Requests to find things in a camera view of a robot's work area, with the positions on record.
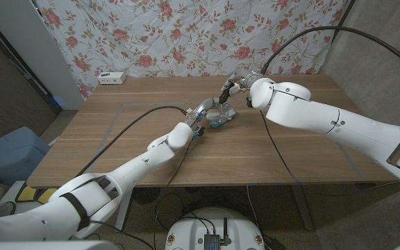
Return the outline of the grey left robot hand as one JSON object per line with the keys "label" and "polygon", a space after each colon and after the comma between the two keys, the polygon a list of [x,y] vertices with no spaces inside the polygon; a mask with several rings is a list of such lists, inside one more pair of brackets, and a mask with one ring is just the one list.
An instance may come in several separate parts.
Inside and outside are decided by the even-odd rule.
{"label": "grey left robot hand", "polygon": [[208,98],[193,111],[187,112],[186,124],[193,126],[204,117],[211,127],[217,128],[237,115],[237,111],[227,103],[220,103],[218,98]]}

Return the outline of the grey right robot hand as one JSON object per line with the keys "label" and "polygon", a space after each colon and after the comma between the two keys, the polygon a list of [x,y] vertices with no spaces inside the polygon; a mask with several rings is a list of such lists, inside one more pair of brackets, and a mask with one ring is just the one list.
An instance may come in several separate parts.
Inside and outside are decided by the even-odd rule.
{"label": "grey right robot hand", "polygon": [[252,86],[253,82],[260,78],[260,74],[248,69],[237,69],[231,74],[222,86],[221,98],[227,99],[236,94],[247,91]]}

